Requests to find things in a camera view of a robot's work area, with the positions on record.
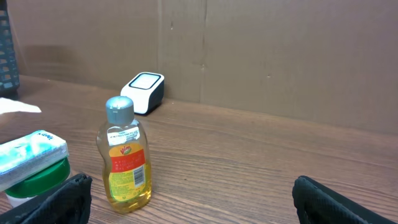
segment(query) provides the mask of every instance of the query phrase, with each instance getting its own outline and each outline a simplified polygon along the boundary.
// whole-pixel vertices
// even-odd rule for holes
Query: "bottle cap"
[[[109,123],[130,124],[134,120],[134,103],[130,98],[114,96],[105,105]]]
[[[14,198],[34,197],[61,184],[68,178],[69,174],[70,165],[68,159],[65,158],[10,187],[6,190],[6,194]]]

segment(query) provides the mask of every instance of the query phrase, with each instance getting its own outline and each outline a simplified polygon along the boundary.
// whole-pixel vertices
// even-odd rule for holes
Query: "bottle label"
[[[144,147],[137,143],[115,146],[109,150],[112,171],[109,188],[112,198],[125,202],[137,197],[146,186]]]
[[[139,139],[138,127],[133,127],[116,133],[108,133],[109,146],[123,144],[125,142],[133,141],[136,139]]]

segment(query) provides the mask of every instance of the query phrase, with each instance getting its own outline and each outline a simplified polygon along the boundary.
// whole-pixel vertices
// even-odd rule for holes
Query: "red label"
[[[111,157],[112,172],[125,172],[145,164],[144,150],[118,157]]]

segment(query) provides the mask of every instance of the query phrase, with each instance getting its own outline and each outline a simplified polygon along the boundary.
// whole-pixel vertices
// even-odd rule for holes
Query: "brown cardboard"
[[[155,71],[170,98],[398,134],[397,1],[14,0],[9,8],[28,75],[119,90]]]
[[[8,5],[28,75],[119,89],[157,68],[156,0]]]

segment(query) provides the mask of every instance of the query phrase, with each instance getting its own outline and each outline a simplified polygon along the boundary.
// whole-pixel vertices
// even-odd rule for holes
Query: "silver bottle cap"
[[[134,120],[134,103],[126,96],[114,96],[105,106],[108,122],[111,124],[131,124]]]

